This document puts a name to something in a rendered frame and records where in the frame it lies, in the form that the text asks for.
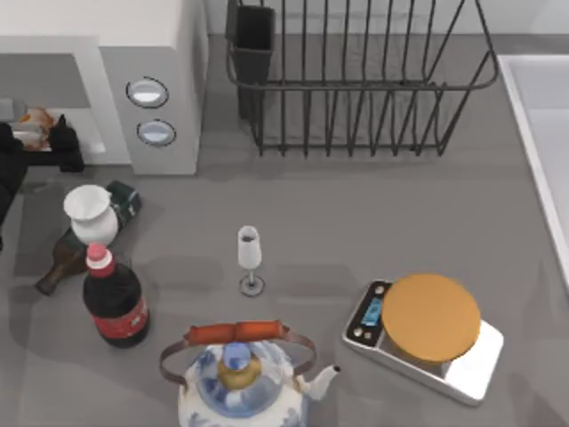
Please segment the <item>clear champagne glass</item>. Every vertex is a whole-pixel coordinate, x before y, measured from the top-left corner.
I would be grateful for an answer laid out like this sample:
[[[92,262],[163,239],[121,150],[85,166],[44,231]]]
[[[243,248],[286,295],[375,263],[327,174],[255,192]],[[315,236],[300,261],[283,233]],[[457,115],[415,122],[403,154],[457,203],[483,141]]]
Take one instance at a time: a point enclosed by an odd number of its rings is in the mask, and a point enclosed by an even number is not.
[[[241,293],[248,297],[260,295],[264,290],[265,281],[257,274],[262,263],[262,251],[260,234],[255,227],[245,225],[237,232],[237,260],[245,271],[239,282]]]

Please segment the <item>silver kitchen scale, orange plate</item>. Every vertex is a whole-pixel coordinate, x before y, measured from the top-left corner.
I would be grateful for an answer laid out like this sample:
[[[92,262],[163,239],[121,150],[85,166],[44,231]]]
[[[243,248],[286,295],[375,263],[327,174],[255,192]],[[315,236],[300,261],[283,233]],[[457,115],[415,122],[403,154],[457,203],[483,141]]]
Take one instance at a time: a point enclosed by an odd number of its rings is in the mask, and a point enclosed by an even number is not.
[[[469,406],[484,400],[504,345],[472,294],[435,273],[372,281],[341,337],[364,357]]]

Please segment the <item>round microwave knob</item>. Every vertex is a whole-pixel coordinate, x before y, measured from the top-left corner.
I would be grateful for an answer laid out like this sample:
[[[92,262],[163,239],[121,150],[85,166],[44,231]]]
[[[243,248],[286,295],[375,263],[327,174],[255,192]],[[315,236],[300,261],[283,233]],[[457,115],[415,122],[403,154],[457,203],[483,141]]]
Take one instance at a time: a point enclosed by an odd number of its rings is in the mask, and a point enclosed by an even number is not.
[[[127,98],[135,106],[143,109],[158,109],[169,100],[167,87],[152,77],[129,82],[125,91]]]
[[[138,138],[149,146],[165,147],[176,139],[176,130],[168,122],[154,119],[137,125]]]

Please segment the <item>brown bottle with green label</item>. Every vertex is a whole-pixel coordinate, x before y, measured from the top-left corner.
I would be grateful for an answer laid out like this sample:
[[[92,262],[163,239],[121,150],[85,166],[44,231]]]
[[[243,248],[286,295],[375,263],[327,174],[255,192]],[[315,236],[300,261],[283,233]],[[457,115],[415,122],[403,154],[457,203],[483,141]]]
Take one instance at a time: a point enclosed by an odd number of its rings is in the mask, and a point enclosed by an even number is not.
[[[110,193],[111,206],[118,218],[117,237],[139,213],[141,209],[140,194],[134,187],[121,181],[112,181],[103,188]],[[51,268],[35,283],[35,289],[40,294],[50,295],[62,280],[86,272],[87,246],[76,237],[69,225],[69,228],[53,247]]]

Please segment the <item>black utensil holder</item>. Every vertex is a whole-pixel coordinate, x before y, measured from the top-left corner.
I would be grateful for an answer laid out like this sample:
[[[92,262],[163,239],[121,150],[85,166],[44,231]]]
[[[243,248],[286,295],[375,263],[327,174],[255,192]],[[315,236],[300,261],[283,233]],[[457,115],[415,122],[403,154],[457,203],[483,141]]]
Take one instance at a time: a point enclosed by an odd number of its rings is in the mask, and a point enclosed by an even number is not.
[[[257,123],[263,91],[268,81],[276,11],[265,5],[248,5],[228,0],[226,39],[235,70],[238,114]]]

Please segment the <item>orange and white food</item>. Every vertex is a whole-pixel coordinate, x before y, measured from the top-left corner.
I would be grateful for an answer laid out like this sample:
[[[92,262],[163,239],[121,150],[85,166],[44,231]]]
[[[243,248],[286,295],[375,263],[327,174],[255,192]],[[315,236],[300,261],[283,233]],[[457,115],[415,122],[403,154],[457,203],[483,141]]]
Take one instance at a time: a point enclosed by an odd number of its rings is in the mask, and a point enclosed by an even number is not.
[[[14,137],[22,142],[24,150],[49,151],[49,134],[54,125],[54,117],[46,109],[30,107],[11,127]]]

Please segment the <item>blue and white kettle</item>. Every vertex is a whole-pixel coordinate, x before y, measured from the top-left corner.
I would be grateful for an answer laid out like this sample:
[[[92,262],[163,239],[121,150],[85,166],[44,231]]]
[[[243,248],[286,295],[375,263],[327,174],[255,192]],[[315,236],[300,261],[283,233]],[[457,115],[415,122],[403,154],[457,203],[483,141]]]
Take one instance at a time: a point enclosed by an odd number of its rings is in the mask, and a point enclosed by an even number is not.
[[[314,343],[279,320],[192,326],[160,353],[162,377],[178,385],[180,427],[308,427],[337,365],[313,380]]]

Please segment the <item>pale microwave oven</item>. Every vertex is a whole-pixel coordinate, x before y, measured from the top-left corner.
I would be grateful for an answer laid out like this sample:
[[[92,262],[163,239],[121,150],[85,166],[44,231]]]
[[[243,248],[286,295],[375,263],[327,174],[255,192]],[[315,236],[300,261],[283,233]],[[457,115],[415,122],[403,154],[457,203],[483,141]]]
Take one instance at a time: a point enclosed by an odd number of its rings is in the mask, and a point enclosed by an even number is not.
[[[203,0],[0,0],[0,120],[30,107],[64,114],[93,164],[193,174],[207,66]],[[127,98],[143,77],[167,87],[162,107]],[[137,125],[154,119],[175,128],[173,143],[138,138]]]

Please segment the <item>white vase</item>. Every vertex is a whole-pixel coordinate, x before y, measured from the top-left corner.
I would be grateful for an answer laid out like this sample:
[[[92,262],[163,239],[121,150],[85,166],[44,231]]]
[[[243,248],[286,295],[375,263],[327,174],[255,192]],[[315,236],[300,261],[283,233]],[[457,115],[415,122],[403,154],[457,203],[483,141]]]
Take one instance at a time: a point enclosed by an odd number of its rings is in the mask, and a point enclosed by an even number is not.
[[[64,198],[63,210],[76,237],[86,245],[109,246],[118,234],[110,193],[101,186],[85,184],[72,189]]]

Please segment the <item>white sink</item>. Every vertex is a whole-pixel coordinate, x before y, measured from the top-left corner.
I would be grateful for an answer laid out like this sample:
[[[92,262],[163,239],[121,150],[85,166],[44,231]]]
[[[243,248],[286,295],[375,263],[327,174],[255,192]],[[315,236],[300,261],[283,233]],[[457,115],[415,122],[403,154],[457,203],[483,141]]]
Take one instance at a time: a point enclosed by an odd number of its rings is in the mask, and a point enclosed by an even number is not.
[[[569,293],[569,54],[498,61]]]

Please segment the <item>dark cola bottle, red cap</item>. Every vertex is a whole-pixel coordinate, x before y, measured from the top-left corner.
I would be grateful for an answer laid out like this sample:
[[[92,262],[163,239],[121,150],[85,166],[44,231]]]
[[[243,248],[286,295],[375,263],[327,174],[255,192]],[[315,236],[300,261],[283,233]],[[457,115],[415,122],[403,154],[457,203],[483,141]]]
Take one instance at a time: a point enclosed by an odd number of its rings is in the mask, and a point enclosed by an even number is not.
[[[87,246],[84,305],[98,333],[109,345],[129,349],[148,335],[150,310],[140,281],[101,243]]]

